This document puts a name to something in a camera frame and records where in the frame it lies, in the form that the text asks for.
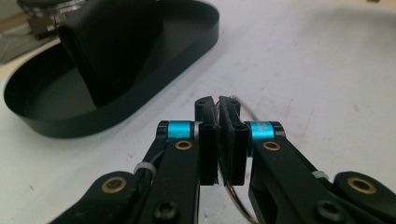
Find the white surface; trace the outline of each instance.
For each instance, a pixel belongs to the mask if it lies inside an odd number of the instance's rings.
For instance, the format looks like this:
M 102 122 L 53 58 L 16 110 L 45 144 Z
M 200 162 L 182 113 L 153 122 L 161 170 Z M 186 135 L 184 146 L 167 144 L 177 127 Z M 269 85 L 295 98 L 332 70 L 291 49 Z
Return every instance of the white surface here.
M 219 43 L 110 130 L 48 138 L 0 102 L 0 223 L 49 222 L 99 176 L 132 172 L 158 122 L 193 119 L 194 101 L 207 95 L 236 94 L 262 120 L 280 121 L 331 179 L 357 171 L 396 191 L 396 11 L 326 0 L 210 2 L 220 12 Z M 245 202 L 247 189 L 238 188 Z M 245 222 L 224 188 L 202 188 L 200 223 Z

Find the blue metallic spacer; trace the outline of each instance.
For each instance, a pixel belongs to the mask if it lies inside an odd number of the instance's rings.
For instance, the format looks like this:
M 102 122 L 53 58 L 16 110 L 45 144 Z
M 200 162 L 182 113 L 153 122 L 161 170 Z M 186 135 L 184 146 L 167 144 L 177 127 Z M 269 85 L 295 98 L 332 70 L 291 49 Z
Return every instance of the blue metallic spacer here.
M 251 130 L 251 155 L 253 155 L 254 145 L 266 138 L 275 138 L 274 128 L 270 121 L 251 121 L 250 123 Z
M 190 138 L 191 122 L 188 120 L 171 120 L 168 123 L 168 139 Z

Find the white table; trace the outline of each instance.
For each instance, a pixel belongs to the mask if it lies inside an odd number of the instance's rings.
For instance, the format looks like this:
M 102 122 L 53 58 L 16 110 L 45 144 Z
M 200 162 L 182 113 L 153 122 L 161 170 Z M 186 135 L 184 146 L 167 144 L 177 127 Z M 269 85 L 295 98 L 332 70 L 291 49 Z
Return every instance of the white table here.
M 235 94 L 261 120 L 280 121 L 331 180 L 357 171 L 396 191 L 396 11 L 328 0 L 210 2 L 220 12 L 218 44 L 107 131 L 48 138 L 0 101 L 0 223 L 49 222 L 99 176 L 132 172 L 158 122 L 193 120 L 194 101 L 208 95 Z M 0 68 L 2 90 L 23 60 Z M 237 191 L 248 203 L 248 185 Z M 202 188 L 200 223 L 245 222 L 222 186 Z

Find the gold-colored bearing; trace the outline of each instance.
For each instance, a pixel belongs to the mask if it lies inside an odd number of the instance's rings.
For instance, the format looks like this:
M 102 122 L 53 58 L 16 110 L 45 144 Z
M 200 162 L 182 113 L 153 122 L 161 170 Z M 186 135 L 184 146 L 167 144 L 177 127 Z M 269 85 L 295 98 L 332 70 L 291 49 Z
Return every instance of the gold-colored bearing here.
M 364 194 L 375 194 L 376 193 L 376 187 L 374 186 L 374 184 L 365 180 L 365 179 L 362 179 L 362 178 L 359 178 L 356 176 L 352 176 L 347 179 L 347 183 L 350 187 L 357 190 L 358 192 L 361 192 Z
M 192 147 L 192 143 L 189 141 L 178 141 L 175 143 L 175 148 L 179 149 L 179 150 L 187 150 L 190 149 Z
M 116 187 L 111 187 L 111 182 L 119 181 L 120 183 Z M 124 189 L 126 186 L 126 179 L 121 176 L 114 176 L 109 178 L 105 183 L 102 185 L 102 191 L 104 193 L 117 193 L 120 190 Z
M 264 142 L 262 146 L 271 151 L 278 151 L 280 150 L 280 145 L 276 142 Z

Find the black tray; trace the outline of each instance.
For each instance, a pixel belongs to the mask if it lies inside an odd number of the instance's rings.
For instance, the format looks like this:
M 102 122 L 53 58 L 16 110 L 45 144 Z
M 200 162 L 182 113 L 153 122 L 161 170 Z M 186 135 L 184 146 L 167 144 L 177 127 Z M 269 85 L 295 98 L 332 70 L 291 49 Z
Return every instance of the black tray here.
M 8 81 L 6 105 L 32 129 L 71 138 L 98 133 L 132 115 L 182 71 L 210 50 L 219 37 L 219 13 L 195 1 L 161 3 L 163 32 L 136 83 L 106 105 L 90 93 L 59 44 L 21 66 Z

